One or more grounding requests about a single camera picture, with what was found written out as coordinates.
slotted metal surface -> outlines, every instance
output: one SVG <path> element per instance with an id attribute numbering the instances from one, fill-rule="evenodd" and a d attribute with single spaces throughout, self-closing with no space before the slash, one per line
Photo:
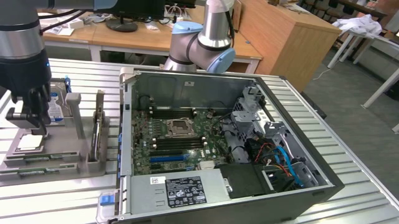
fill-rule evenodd
<path id="1" fill-rule="evenodd" d="M 97 197 L 114 189 L 118 135 L 118 71 L 125 64 L 52 59 L 53 77 L 72 79 L 72 91 L 80 92 L 82 116 L 94 110 L 94 93 L 105 91 L 105 114 L 110 116 L 106 152 L 106 175 L 66 181 L 44 182 L 0 188 L 0 223 L 94 223 Z M 277 77 L 262 78 L 299 127 L 331 165 L 345 187 L 327 201 L 311 207 L 286 224 L 299 223 L 399 223 L 397 200 L 309 109 L 291 85 Z M 0 161 L 16 127 L 4 119 L 10 102 L 0 99 Z M 272 106 L 266 106 L 277 118 Z"/>

monitor stand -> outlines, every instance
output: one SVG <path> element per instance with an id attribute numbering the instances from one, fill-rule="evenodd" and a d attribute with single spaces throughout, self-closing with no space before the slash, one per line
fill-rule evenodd
<path id="1" fill-rule="evenodd" d="M 133 21 L 124 20 L 122 16 L 120 17 L 120 19 L 108 20 L 105 22 L 105 25 L 110 30 L 114 30 L 117 32 L 128 33 L 137 30 L 137 24 L 133 23 Z"/>

floor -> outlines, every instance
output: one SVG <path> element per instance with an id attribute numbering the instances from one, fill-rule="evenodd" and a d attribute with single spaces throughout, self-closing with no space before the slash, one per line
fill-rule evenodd
<path id="1" fill-rule="evenodd" d="M 313 78 L 327 70 L 331 50 Z M 380 182 L 399 198 L 399 102 L 380 96 L 368 109 L 360 107 L 381 83 L 349 61 L 337 63 L 304 90 L 327 114 L 325 122 L 355 152 Z"/>

motherboard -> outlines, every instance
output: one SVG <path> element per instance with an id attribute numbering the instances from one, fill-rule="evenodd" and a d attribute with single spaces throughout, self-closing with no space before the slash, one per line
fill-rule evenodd
<path id="1" fill-rule="evenodd" d="M 226 163 L 221 115 L 194 108 L 133 110 L 133 174 L 190 171 Z"/>

circuit board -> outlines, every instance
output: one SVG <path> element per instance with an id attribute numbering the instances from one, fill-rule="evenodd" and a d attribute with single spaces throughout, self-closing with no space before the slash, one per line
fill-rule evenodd
<path id="1" fill-rule="evenodd" d="M 153 144 L 156 144 L 153 138 L 157 140 L 170 139 L 168 124 L 170 123 L 170 120 L 176 121 L 180 119 L 154 119 L 145 111 L 132 111 L 133 175 L 196 170 L 200 161 L 213 161 L 214 165 L 226 163 L 225 152 L 228 150 L 228 145 L 225 138 L 222 133 L 217 131 L 217 125 L 214 125 L 212 130 L 212 124 L 217 121 L 220 116 L 208 119 L 206 113 L 208 110 L 196 110 L 194 118 L 185 119 L 192 126 L 192 137 L 205 137 L 206 145 L 194 149 L 182 148 L 184 161 L 150 162 L 150 152 L 156 151 L 153 148 Z"/>

